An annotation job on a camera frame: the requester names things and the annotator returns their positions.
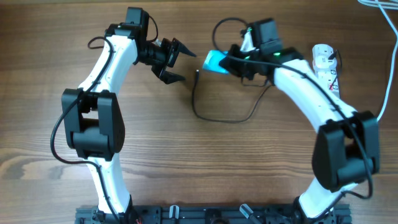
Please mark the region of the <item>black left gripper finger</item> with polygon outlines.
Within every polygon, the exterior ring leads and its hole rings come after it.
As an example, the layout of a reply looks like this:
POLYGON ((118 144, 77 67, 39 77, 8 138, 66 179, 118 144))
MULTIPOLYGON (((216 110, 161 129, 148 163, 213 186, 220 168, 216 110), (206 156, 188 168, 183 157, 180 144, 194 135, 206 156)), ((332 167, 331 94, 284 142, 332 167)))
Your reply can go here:
POLYGON ((178 53, 182 53, 185 55, 189 55, 191 57, 196 57, 197 55, 193 53, 191 50, 189 50, 181 41, 179 41, 176 38, 172 39, 172 44, 174 46, 174 51, 178 53))
POLYGON ((164 71, 160 75, 160 80, 163 81, 166 85, 169 85, 169 84, 172 84, 172 83, 175 83, 175 82, 184 81, 185 77, 183 77, 181 75, 178 75, 176 73, 164 71))

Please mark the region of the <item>Galaxy S25 smartphone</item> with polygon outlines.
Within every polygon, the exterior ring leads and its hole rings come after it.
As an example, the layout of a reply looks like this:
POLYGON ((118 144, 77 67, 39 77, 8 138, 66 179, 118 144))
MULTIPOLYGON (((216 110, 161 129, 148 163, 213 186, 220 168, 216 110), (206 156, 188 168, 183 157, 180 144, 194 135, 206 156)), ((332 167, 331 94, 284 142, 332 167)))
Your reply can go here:
POLYGON ((203 62, 202 69, 210 72, 228 74, 229 72, 220 66, 220 62, 226 57, 227 52, 219 50, 210 50, 203 62))

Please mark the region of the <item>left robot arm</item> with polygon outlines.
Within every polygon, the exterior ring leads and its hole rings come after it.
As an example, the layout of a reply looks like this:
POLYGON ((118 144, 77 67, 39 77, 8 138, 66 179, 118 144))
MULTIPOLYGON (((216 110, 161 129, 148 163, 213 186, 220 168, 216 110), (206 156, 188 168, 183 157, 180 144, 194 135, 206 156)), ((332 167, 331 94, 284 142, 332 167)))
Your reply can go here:
POLYGON ((131 67, 143 63, 154 75, 171 84, 185 78, 167 71, 179 54, 194 56, 177 39, 147 39, 152 17, 141 7, 129 7, 126 19, 111 24, 100 37, 102 53, 88 77, 76 89, 62 94, 62 115, 50 137, 50 150, 62 163, 55 150, 59 126, 65 127, 68 147, 78 156, 76 164, 90 168, 99 202, 95 222, 137 223, 139 215, 132 205, 131 194, 124 183, 119 153, 124 145, 125 125, 118 103, 118 93, 131 67))

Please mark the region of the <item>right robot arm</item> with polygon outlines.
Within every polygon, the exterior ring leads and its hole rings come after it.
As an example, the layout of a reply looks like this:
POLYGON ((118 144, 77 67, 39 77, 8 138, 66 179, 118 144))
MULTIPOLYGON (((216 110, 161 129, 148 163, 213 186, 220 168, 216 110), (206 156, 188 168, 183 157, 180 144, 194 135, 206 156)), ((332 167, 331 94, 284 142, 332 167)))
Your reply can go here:
POLYGON ((362 200, 374 193, 379 172, 379 127, 370 111, 358 112, 323 86, 295 48, 284 48, 272 18, 239 19, 243 44, 232 45, 220 65, 252 80, 265 76, 307 117, 317 138, 312 156, 314 179, 295 200, 292 220, 315 223, 331 214, 350 194, 362 200))

